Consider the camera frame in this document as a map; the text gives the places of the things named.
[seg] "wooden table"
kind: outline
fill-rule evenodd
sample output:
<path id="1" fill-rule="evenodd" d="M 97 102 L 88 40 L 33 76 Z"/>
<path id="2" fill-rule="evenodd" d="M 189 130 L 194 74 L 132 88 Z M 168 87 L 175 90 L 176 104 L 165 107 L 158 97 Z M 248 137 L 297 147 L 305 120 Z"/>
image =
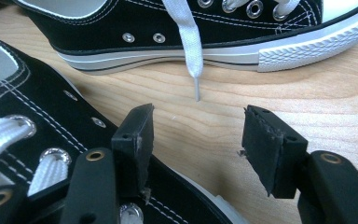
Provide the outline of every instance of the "wooden table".
<path id="1" fill-rule="evenodd" d="M 252 223 L 299 223 L 296 200 L 268 198 L 241 150 L 243 108 L 265 107 L 309 140 L 309 152 L 334 151 L 358 169 L 358 45 L 336 57 L 274 73 L 206 65 L 195 102 L 184 62 L 155 63 L 107 76 L 67 65 L 14 6 L 0 7 L 0 39 L 65 74 L 116 125 L 153 103 L 154 154 L 222 195 Z"/>

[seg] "white rubber sole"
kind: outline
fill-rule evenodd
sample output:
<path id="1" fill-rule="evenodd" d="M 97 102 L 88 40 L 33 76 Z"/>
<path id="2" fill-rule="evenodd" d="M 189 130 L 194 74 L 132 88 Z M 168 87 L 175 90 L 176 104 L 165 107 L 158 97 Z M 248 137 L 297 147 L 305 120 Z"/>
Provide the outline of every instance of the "white rubber sole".
<path id="1" fill-rule="evenodd" d="M 236 69 L 271 72 L 315 63 L 358 43 L 358 13 L 322 29 L 260 44 L 204 49 L 207 64 Z M 69 65 L 92 75 L 127 70 L 149 63 L 182 61 L 182 50 L 149 50 L 74 56 L 59 53 Z"/>

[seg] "white stitching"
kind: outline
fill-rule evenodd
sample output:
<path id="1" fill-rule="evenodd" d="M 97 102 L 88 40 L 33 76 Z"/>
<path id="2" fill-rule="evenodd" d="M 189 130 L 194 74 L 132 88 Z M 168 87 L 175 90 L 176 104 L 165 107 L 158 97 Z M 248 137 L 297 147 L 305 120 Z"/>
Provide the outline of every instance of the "white stitching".
<path id="1" fill-rule="evenodd" d="M 168 216 L 167 214 L 165 214 L 164 212 L 162 212 L 161 210 L 159 210 L 155 205 L 153 205 L 152 203 L 148 203 L 150 204 L 153 208 L 155 208 L 156 210 L 158 210 L 163 216 L 167 217 L 168 219 L 172 220 L 174 223 L 176 224 L 180 224 L 178 221 L 173 220 L 172 217 Z"/>
<path id="2" fill-rule="evenodd" d="M 136 5 L 140 5 L 140 6 L 143 6 L 143 7 L 150 7 L 150 8 L 153 8 L 153 9 L 156 9 L 156 10 L 161 10 L 161 11 L 166 11 L 164 8 L 159 8 L 159 7 L 152 7 L 152 6 L 149 6 L 149 5 L 145 5 L 145 4 L 142 4 L 142 3 L 139 3 L 139 2 L 134 2 L 134 1 L 131 1 L 131 0 L 126 0 L 127 2 L 131 2 L 133 4 L 136 4 Z M 203 16 L 210 16 L 210 17 L 216 17 L 216 18 L 221 18 L 221 19 L 226 19 L 226 20 L 230 20 L 230 21 L 241 21 L 241 20 L 237 20 L 237 19 L 231 19 L 231 18 L 224 18 L 224 17 L 221 17 L 221 16 L 216 16 L 216 15 L 207 15 L 207 14 L 203 14 L 203 13 L 200 13 L 200 12 L 195 12 L 193 11 L 193 13 L 195 14 L 200 14 L 200 15 L 203 15 Z M 242 26 L 242 27 L 249 27 L 249 28 L 255 28 L 255 29 L 264 29 L 264 30 L 276 30 L 278 29 L 279 27 L 262 27 L 262 26 L 256 26 L 256 25 L 248 25 L 248 24 L 240 24 L 240 23 L 234 23 L 234 22 L 228 22 L 228 21 L 218 21 L 218 20 L 213 20 L 213 19 L 209 19 L 209 18 L 204 18 L 204 17 L 200 17 L 200 16 L 193 16 L 194 18 L 198 18 L 198 19 L 201 19 L 201 20 L 205 20 L 205 21 L 214 21 L 214 22 L 220 22 L 220 23 L 223 23 L 223 24 L 228 24 L 228 25 L 234 25 L 234 26 Z M 279 23 L 267 23 L 267 22 L 255 22 L 255 21 L 242 21 L 242 22 L 248 22 L 248 23 L 253 23 L 253 24 L 265 24 L 265 25 L 278 25 Z M 298 26 L 298 27 L 305 27 L 307 25 L 301 25 L 301 24 L 296 24 L 298 21 L 296 21 L 295 23 L 293 24 L 287 24 L 287 22 L 285 23 L 286 25 L 289 25 L 290 26 Z M 287 28 L 284 28 L 282 29 L 281 27 L 281 30 L 285 30 L 285 31 L 291 31 L 293 29 L 287 29 Z"/>
<path id="3" fill-rule="evenodd" d="M 26 170 L 28 173 L 30 173 L 31 175 L 34 175 L 34 172 L 28 168 L 24 162 L 22 162 L 20 159 L 18 159 L 16 156 L 14 156 L 13 154 L 11 154 L 10 152 L 6 151 L 7 155 L 9 157 L 11 157 L 11 159 L 13 159 L 14 161 L 16 161 L 20 166 L 22 166 L 22 168 L 24 168 L 24 170 Z"/>
<path id="4" fill-rule="evenodd" d="M 300 4 L 300 6 L 304 11 L 307 12 L 308 24 L 310 25 L 310 14 L 309 14 L 309 12 L 303 7 L 303 5 Z"/>
<path id="5" fill-rule="evenodd" d="M 310 13 L 312 13 L 312 16 L 313 16 L 313 20 L 315 21 L 315 25 L 317 25 L 318 24 L 318 21 L 316 20 L 316 16 L 315 16 L 315 12 L 313 11 L 313 8 L 310 6 L 310 4 L 308 3 L 308 1 L 304 1 L 306 4 L 307 4 L 307 6 L 310 8 Z"/>
<path id="6" fill-rule="evenodd" d="M 184 220 L 181 216 L 177 215 L 171 208 L 169 208 L 168 206 L 166 206 L 166 205 L 164 205 L 163 203 L 159 202 L 156 198 L 150 197 L 150 199 L 151 199 L 151 200 L 154 200 L 156 203 L 158 203 L 159 205 L 161 205 L 164 209 L 168 210 L 168 211 L 171 212 L 173 215 L 175 215 L 176 217 L 178 217 L 179 219 L 181 219 L 184 223 L 187 223 L 187 224 L 188 224 L 188 222 L 187 222 L 186 220 Z M 167 215 L 166 215 L 164 212 L 162 212 L 161 210 L 159 210 L 159 212 L 160 212 L 161 214 L 163 214 L 164 216 L 168 217 L 169 219 L 171 219 L 172 221 L 178 223 L 177 221 L 173 220 L 172 217 L 167 216 Z"/>
<path id="7" fill-rule="evenodd" d="M 26 77 L 25 77 L 25 79 L 24 79 L 22 82 L 20 82 L 18 85 L 16 85 L 15 88 L 18 88 L 19 86 L 21 86 L 22 84 L 24 84 L 24 83 L 28 80 L 28 78 L 31 76 L 31 74 L 30 74 L 30 71 L 29 71 L 28 66 L 27 66 L 22 60 L 19 60 L 19 57 L 17 56 L 17 54 L 15 54 L 15 53 L 12 52 L 12 51 L 9 51 L 8 49 L 7 49 L 7 52 L 9 52 L 9 53 L 12 54 L 13 56 L 15 56 L 15 58 L 18 59 L 17 61 L 20 62 L 20 64 L 21 64 L 21 70 L 20 70 L 20 72 L 18 72 L 19 74 L 16 75 L 14 78 L 12 78 L 10 81 L 7 81 L 7 83 L 11 83 L 11 82 L 13 82 L 14 80 L 16 80 L 17 78 L 22 77 L 22 75 L 24 74 L 25 71 L 26 71 L 26 74 L 27 74 Z M 6 95 L 8 92 L 9 92 L 9 91 L 4 91 L 4 92 L 2 92 L 2 93 L 0 94 L 0 98 L 2 98 L 2 97 L 3 97 L 4 95 Z"/>
<path id="8" fill-rule="evenodd" d="M 44 13 L 43 15 L 45 15 L 45 16 L 47 16 L 47 17 L 50 17 L 50 18 L 52 18 L 53 20 L 61 21 L 61 22 L 63 22 L 63 23 L 67 23 L 67 24 L 71 24 L 71 25 L 88 25 L 88 24 L 92 24 L 92 23 L 94 23 L 94 22 L 96 22 L 96 21 L 100 21 L 101 19 L 103 19 L 106 15 L 108 15 L 108 14 L 116 7 L 117 2 L 118 2 L 118 0 L 115 2 L 115 4 L 114 4 L 109 10 L 107 10 L 107 9 L 112 5 L 112 3 L 113 3 L 113 1 L 110 1 L 110 3 L 109 3 L 108 5 L 106 5 L 106 6 L 104 7 L 104 9 L 103 9 L 100 13 L 98 13 L 97 15 L 94 15 L 93 17 L 88 18 L 88 19 L 86 19 L 86 20 L 84 20 L 84 21 L 66 21 L 66 20 L 64 20 L 64 19 L 61 18 L 61 17 L 55 17 L 55 16 L 53 16 L 53 15 L 51 15 L 51 14 L 49 14 L 49 13 Z"/>
<path id="9" fill-rule="evenodd" d="M 8 164 L 7 161 L 4 161 L 3 159 L 0 159 L 0 162 L 2 162 L 11 172 L 13 172 L 16 176 L 18 176 L 19 178 L 23 179 L 27 184 L 31 184 L 31 181 L 28 180 L 27 177 L 25 177 L 24 175 L 21 175 L 16 168 L 10 166 Z"/>
<path id="10" fill-rule="evenodd" d="M 150 3 L 150 4 L 153 4 L 153 5 L 157 5 L 157 6 L 160 6 L 160 7 L 164 7 L 164 5 L 162 4 L 158 4 L 158 3 L 154 3 L 154 2 L 151 2 L 151 1 L 148 1 L 148 0 L 141 0 L 143 2 L 147 2 L 147 3 Z M 154 9 L 159 9 L 159 10 L 164 10 L 164 8 L 156 8 L 156 7 L 153 7 Z M 202 15 L 202 16 L 207 16 L 207 17 L 214 17 L 214 18 L 220 18 L 220 19 L 223 19 L 223 20 L 228 20 L 228 21 L 239 21 L 239 22 L 247 22 L 247 23 L 253 23 L 253 24 L 265 24 L 265 25 L 281 25 L 280 23 L 277 23 L 277 22 L 261 22 L 261 21 L 244 21 L 244 20 L 238 20 L 238 19 L 232 19 L 232 18 L 227 18 L 227 17 L 222 17 L 222 16 L 218 16 L 218 15 L 210 15 L 210 14 L 205 14 L 205 13 L 201 13 L 201 12 L 198 12 L 198 11 L 191 11 L 192 13 L 195 13 L 195 14 L 199 14 L 199 15 Z"/>
<path id="11" fill-rule="evenodd" d="M 140 5 L 140 6 L 143 6 L 143 7 L 150 7 L 150 8 L 153 8 L 153 9 L 165 11 L 165 9 L 162 9 L 162 8 L 151 7 L 151 6 L 142 4 L 142 3 L 133 2 L 133 1 L 131 1 L 131 0 L 126 0 L 126 1 L 132 2 L 133 4 L 137 4 L 137 5 Z M 269 27 L 252 26 L 252 25 L 238 24 L 238 23 L 227 22 L 227 21 L 217 21 L 217 20 L 212 20 L 212 19 L 203 18 L 203 17 L 199 17 L 199 16 L 193 16 L 193 17 L 194 17 L 194 18 L 199 18 L 199 19 L 205 20 L 205 21 L 220 22 L 220 23 L 223 23 L 223 24 L 234 25 L 234 26 L 250 27 L 250 28 L 264 29 L 264 30 L 275 30 L 275 28 L 269 28 Z"/>
<path id="12" fill-rule="evenodd" d="M 61 126 L 61 124 L 59 122 L 57 122 L 54 118 L 52 118 L 48 113 L 46 113 L 42 108 L 40 108 L 38 105 L 36 105 L 33 101 L 31 101 L 30 99 L 28 99 L 25 95 L 23 95 L 20 91 L 18 90 L 10 90 L 10 92 L 16 96 L 16 98 L 18 98 L 19 100 L 21 100 L 25 105 L 27 105 L 29 108 L 31 108 L 37 115 L 39 115 L 40 117 L 42 117 L 42 119 L 44 119 L 51 127 L 53 127 L 53 129 L 59 133 L 63 138 L 66 139 L 66 141 L 71 144 L 74 148 L 76 148 L 80 153 L 83 153 L 80 148 L 78 146 L 76 146 L 71 140 L 68 139 L 68 137 L 66 137 L 65 135 L 62 134 L 62 132 L 60 130 L 58 130 L 58 128 L 50 122 L 50 120 L 48 120 L 47 118 L 45 118 L 45 116 L 41 113 L 39 113 L 38 111 L 36 111 L 35 108 L 33 108 L 31 105 L 29 105 L 27 102 L 25 102 L 18 94 L 16 94 L 14 91 L 16 91 L 18 94 L 20 94 L 23 98 L 25 98 L 28 102 L 30 102 L 32 105 L 34 105 L 37 109 L 39 109 L 42 113 L 44 113 L 45 115 L 48 116 L 48 119 L 51 119 L 54 123 L 56 123 L 59 128 L 61 128 L 61 130 L 63 130 L 64 132 L 66 132 L 80 147 L 83 147 L 83 149 L 85 151 L 87 151 L 88 149 L 85 148 L 81 143 L 79 143 L 77 141 L 77 139 L 75 139 L 65 128 L 63 128 Z"/>

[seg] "black canvas sneaker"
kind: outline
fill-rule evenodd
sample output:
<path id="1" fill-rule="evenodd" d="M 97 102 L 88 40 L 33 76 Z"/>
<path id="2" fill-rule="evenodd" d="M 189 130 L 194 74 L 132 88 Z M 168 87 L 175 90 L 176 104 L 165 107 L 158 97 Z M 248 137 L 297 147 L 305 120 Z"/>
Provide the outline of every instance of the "black canvas sneaker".
<path id="1" fill-rule="evenodd" d="M 153 106 L 120 127 L 0 41 L 0 223 L 246 223 L 151 155 Z"/>
<path id="2" fill-rule="evenodd" d="M 259 72 L 358 43 L 358 0 L 15 0 L 74 68 L 106 74 L 183 60 Z"/>

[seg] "shoelace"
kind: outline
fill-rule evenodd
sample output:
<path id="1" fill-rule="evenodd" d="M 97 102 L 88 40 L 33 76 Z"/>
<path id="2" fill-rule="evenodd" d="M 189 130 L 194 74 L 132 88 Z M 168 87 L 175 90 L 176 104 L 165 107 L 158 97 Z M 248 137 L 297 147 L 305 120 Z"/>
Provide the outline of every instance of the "shoelace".
<path id="1" fill-rule="evenodd" d="M 226 0 L 227 8 L 233 10 L 245 5 L 250 0 Z M 277 16 L 290 14 L 300 0 L 274 0 L 279 4 L 274 13 Z M 185 51 L 188 73 L 194 78 L 196 101 L 200 100 L 199 78 L 203 69 L 202 46 L 199 28 L 194 21 L 187 0 L 162 0 L 170 16 L 179 27 L 179 34 Z"/>
<path id="2" fill-rule="evenodd" d="M 32 131 L 32 127 L 21 121 L 0 119 L 0 154 L 10 145 L 26 138 Z M 33 181 L 28 190 L 28 196 L 42 189 L 48 188 L 67 177 L 68 166 L 64 161 L 57 160 L 55 156 L 48 155 L 39 163 L 34 173 Z"/>

